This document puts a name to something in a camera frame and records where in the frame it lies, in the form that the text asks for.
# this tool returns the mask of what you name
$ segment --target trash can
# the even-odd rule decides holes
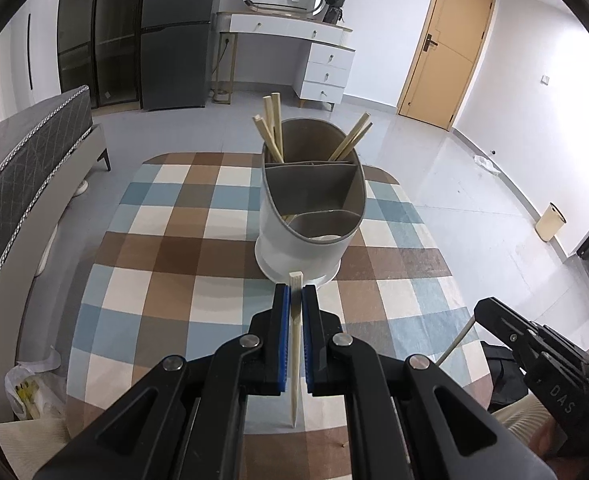
[[[303,272],[305,285],[322,285],[339,272],[341,256],[366,211],[366,183],[355,150],[329,162],[345,138],[317,119],[283,121],[284,164],[264,147],[255,244],[258,266],[275,283]]]
[[[548,208],[541,215],[539,222],[535,224],[535,230],[544,242],[549,242],[565,223],[566,219],[555,207],[555,204],[550,202]]]

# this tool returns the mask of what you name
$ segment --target plaid tablecloth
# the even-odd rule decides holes
[[[401,187],[378,168],[364,172],[366,217],[336,279],[319,288],[319,305],[381,354],[436,359],[468,311]],[[72,435],[166,355],[211,354],[271,307],[274,285],[254,256],[260,179],[259,155],[249,153],[169,153],[138,170],[98,249],[79,311],[67,383]],[[492,385],[474,329],[443,369],[488,405]],[[294,429],[288,392],[249,399],[242,477],[350,474],[343,398],[313,398],[301,380]]]

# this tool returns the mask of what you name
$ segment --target black bag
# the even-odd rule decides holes
[[[492,377],[492,398],[488,411],[494,413],[527,396],[528,388],[510,348],[489,345],[485,341],[481,341],[481,347]]]

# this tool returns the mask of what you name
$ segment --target door frame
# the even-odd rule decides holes
[[[403,83],[403,88],[401,89],[401,95],[399,96],[399,100],[397,101],[397,115],[401,115],[401,107],[402,107],[403,102],[405,101],[406,95],[408,94],[408,90],[410,88],[411,81],[412,81],[412,76],[414,76],[415,70],[417,69],[417,64],[419,63],[419,56],[421,55],[421,51],[423,48],[424,38],[426,37],[426,34],[428,33],[428,27],[430,27],[430,20],[432,19],[432,14],[435,11],[435,4],[436,3],[437,3],[437,0],[430,0],[430,5],[428,6],[428,12],[426,14],[426,19],[424,20],[423,28],[421,29],[421,35],[419,37],[419,42],[417,43],[417,48],[415,49],[414,57],[412,57],[411,67],[408,70],[408,75],[406,76],[406,80]],[[484,34],[484,36],[481,40],[481,44],[479,45],[479,51],[477,52],[475,62],[473,63],[473,69],[470,72],[470,76],[468,77],[468,81],[466,81],[466,83],[465,83],[465,87],[463,88],[463,92],[461,94],[461,97],[459,98],[459,102],[457,103],[457,108],[455,108],[455,113],[453,114],[453,118],[450,119],[450,121],[446,127],[446,130],[450,130],[450,128],[452,128],[452,125],[455,122],[455,119],[457,118],[457,114],[459,113],[459,108],[461,108],[461,105],[463,103],[463,98],[465,97],[465,94],[468,91],[468,88],[470,86],[470,82],[473,80],[473,76],[475,75],[475,71],[477,70],[477,64],[479,63],[479,57],[481,57],[483,47],[486,43],[486,40],[488,39],[488,30],[489,30],[490,24],[492,22],[492,17],[494,16],[495,10],[497,8],[496,3],[497,3],[497,0],[492,0],[491,12],[488,15],[488,21],[486,22],[486,29],[485,29],[486,34]]]

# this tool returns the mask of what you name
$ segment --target vanity table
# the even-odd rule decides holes
[[[227,38],[232,43],[232,60],[228,81],[220,81],[217,63],[212,102],[232,102],[239,34],[289,36],[308,40],[299,51],[297,72],[292,82],[292,88],[300,99],[300,107],[307,100],[329,103],[332,108],[341,102],[355,56],[355,51],[345,46],[351,29],[299,17],[258,12],[219,12],[217,30],[219,50],[216,59],[222,58]],[[220,100],[219,91],[224,86],[227,86],[227,96]]]

